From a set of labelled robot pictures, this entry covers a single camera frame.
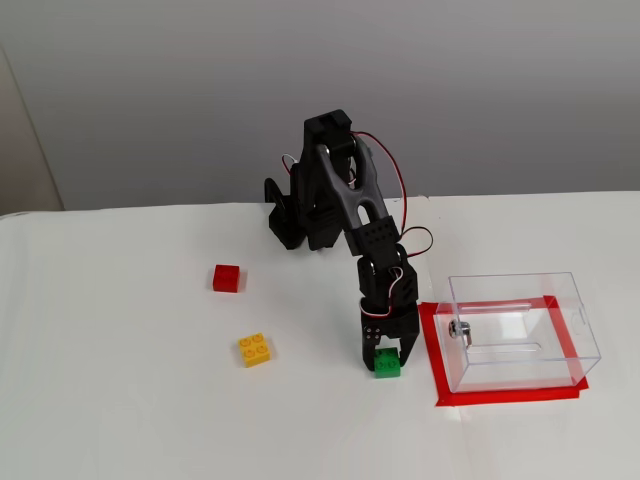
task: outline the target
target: red wire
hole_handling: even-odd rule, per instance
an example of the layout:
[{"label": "red wire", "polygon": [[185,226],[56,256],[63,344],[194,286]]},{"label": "red wire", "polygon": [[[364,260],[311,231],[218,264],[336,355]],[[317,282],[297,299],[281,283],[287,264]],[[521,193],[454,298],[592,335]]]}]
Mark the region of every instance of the red wire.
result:
[{"label": "red wire", "polygon": [[282,156],[282,164],[284,165],[284,169],[287,171],[287,173],[288,173],[289,175],[291,175],[291,170],[289,170],[289,167],[287,167],[287,162],[285,162],[285,161],[284,161],[284,157],[285,157],[285,156],[286,156],[286,155],[283,155],[283,156]]},{"label": "red wire", "polygon": [[400,168],[398,167],[398,163],[396,159],[393,158],[391,152],[385,147],[380,140],[378,140],[375,136],[371,135],[368,132],[351,132],[353,135],[360,135],[369,137],[371,140],[376,142],[380,148],[384,150],[384,152],[389,155],[391,162],[393,162],[393,168],[396,170],[396,175],[398,175],[398,180],[400,180],[400,188],[402,189],[402,227],[400,228],[400,235],[404,234],[404,227],[407,224],[407,190],[404,186],[404,180],[402,179],[402,174],[400,173]]},{"label": "red wire", "polygon": [[[431,236],[431,244],[425,248],[424,250],[421,250],[419,252],[414,252],[414,253],[410,253],[409,255],[407,255],[407,257],[415,257],[417,255],[422,255],[425,252],[428,252],[431,247],[433,247],[433,234],[431,233],[431,230],[429,230],[427,227],[411,227],[405,230],[405,227],[407,225],[407,189],[404,185],[404,179],[402,178],[402,173],[400,173],[400,167],[398,167],[398,162],[396,162],[396,159],[394,158],[394,156],[391,154],[391,152],[389,151],[389,149],[387,147],[384,146],[384,144],[378,140],[375,135],[370,134],[369,132],[351,132],[352,135],[358,135],[358,136],[364,136],[364,137],[369,137],[370,139],[372,139],[374,142],[376,142],[378,144],[378,146],[380,148],[382,148],[382,150],[384,150],[384,152],[389,156],[389,158],[391,159],[391,162],[393,163],[393,168],[396,171],[396,175],[398,176],[398,181],[400,182],[400,189],[402,190],[402,225],[400,227],[400,239],[402,239],[402,237],[404,236],[405,233],[410,232],[411,230],[426,230],[429,235]],[[287,166],[287,162],[284,161],[284,158],[288,156],[288,155],[283,155],[282,156],[282,165],[284,165],[285,170],[287,171],[287,173],[289,175],[291,175],[291,170],[289,169],[289,167]],[[349,183],[350,185],[352,183],[355,182],[355,175],[353,180]]]},{"label": "red wire", "polygon": [[422,255],[423,253],[428,252],[429,250],[431,250],[431,247],[433,247],[433,233],[431,233],[431,230],[429,230],[427,227],[411,227],[411,228],[407,228],[404,233],[402,235],[400,235],[400,240],[402,240],[402,237],[404,237],[407,233],[409,233],[411,230],[426,230],[429,235],[431,236],[431,243],[429,244],[429,246],[427,248],[425,248],[424,250],[420,250],[419,252],[415,252],[415,253],[410,253],[409,255],[407,255],[407,258],[410,257],[416,257],[418,255]]},{"label": "red wire", "polygon": [[369,313],[369,312],[366,312],[362,308],[362,299],[360,299],[360,311],[362,313],[364,313],[367,317],[370,317],[370,318],[389,318],[391,316],[391,312],[393,311],[393,304],[391,303],[391,295],[393,294],[393,287],[396,286],[396,283],[398,283],[400,281],[400,279],[402,278],[402,276],[404,275],[404,271],[400,267],[391,267],[389,269],[389,271],[394,270],[394,269],[400,270],[400,275],[398,275],[396,273],[396,279],[393,281],[393,283],[389,287],[389,311],[387,313]]}]

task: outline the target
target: lego brick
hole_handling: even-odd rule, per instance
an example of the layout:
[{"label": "lego brick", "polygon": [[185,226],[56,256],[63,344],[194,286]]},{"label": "lego brick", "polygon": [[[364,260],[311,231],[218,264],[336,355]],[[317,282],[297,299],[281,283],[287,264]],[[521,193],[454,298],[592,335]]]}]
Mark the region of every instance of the lego brick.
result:
[{"label": "lego brick", "polygon": [[240,267],[235,265],[216,265],[213,274],[213,289],[216,292],[238,293]]},{"label": "lego brick", "polygon": [[271,359],[269,345],[261,333],[238,340],[238,347],[246,367],[253,367]]},{"label": "lego brick", "polygon": [[397,348],[379,348],[374,356],[376,378],[400,376],[400,358]]}]

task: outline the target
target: green lego brick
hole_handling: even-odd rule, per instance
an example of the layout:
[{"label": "green lego brick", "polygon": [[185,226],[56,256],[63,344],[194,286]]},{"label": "green lego brick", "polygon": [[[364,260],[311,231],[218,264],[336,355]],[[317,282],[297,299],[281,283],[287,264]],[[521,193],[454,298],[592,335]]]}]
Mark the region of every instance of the green lego brick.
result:
[{"label": "green lego brick", "polygon": [[376,350],[373,365],[376,378],[400,376],[400,358],[397,348],[380,348]]}]

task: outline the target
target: red lego brick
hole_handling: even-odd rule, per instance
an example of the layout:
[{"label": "red lego brick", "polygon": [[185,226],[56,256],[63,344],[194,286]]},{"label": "red lego brick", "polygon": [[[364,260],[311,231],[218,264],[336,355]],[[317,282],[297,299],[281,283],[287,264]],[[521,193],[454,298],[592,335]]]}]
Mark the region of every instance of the red lego brick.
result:
[{"label": "red lego brick", "polygon": [[240,267],[235,265],[216,265],[213,274],[213,289],[216,292],[238,293]]}]

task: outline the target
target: metal bracket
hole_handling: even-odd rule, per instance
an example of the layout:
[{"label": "metal bracket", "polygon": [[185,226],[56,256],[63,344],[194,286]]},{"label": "metal bracket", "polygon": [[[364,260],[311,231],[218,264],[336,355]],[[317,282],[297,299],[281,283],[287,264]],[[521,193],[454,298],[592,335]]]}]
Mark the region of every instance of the metal bracket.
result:
[{"label": "metal bracket", "polygon": [[469,322],[451,320],[451,322],[449,322],[449,335],[451,338],[465,337],[467,348],[472,344],[471,325],[469,325]]}]

